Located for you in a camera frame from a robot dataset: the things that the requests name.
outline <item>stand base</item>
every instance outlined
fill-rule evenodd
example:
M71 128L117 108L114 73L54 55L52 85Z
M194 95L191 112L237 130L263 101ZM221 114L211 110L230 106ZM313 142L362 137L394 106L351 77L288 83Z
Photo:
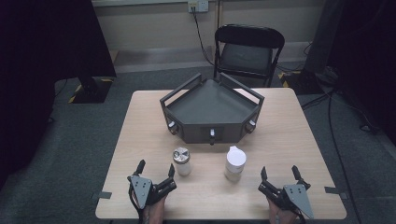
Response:
M69 104L102 104L107 97L113 79L96 79L95 83L98 88L95 94L88 94L84 91L82 86L79 85L74 95L70 98Z
M278 76L283 87L293 89L296 95L324 93L315 78L302 81L301 72L281 73Z

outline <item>white cup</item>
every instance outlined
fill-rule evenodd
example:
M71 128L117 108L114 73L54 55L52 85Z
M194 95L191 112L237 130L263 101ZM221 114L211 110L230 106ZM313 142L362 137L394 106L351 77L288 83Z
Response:
M247 155L244 151L236 146L230 147L225 163L225 176L231 181L238 181L241 178L246 161Z

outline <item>black tray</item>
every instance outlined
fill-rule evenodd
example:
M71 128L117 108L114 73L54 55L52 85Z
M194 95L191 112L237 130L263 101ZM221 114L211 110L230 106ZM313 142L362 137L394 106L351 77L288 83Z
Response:
M226 85L232 82L258 99L249 100ZM169 105L165 102L187 86L197 82L189 91ZM202 80L197 74L183 85L164 96L160 102L166 125L173 135L186 143L237 143L256 127L264 97L227 75L219 80Z

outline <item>table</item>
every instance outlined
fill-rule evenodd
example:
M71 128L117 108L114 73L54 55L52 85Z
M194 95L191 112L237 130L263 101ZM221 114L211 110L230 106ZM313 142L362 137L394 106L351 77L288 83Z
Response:
M318 145L292 89L253 89L265 97L256 130L237 144L185 144L167 130L160 99L169 91L136 91L131 99L120 138L114 151L103 191L110 199L100 199L99 218L138 218L128 198L131 175L141 160L146 166L141 176L154 184L165 180L177 147L191 153L192 172L175 174L177 189L166 198L165 219L268 219L268 202L258 191L260 172L265 165L268 181L277 188L295 184L291 167L296 165L308 190L317 219L343 219L347 212L337 194ZM247 154L239 182L223 174L226 154L237 146Z

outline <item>silver lid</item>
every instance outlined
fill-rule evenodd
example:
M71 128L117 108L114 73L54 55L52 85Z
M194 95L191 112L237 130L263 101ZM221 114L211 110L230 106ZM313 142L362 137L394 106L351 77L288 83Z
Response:
M190 152L184 147L178 147L174 151L174 162L177 164L184 164L190 160Z

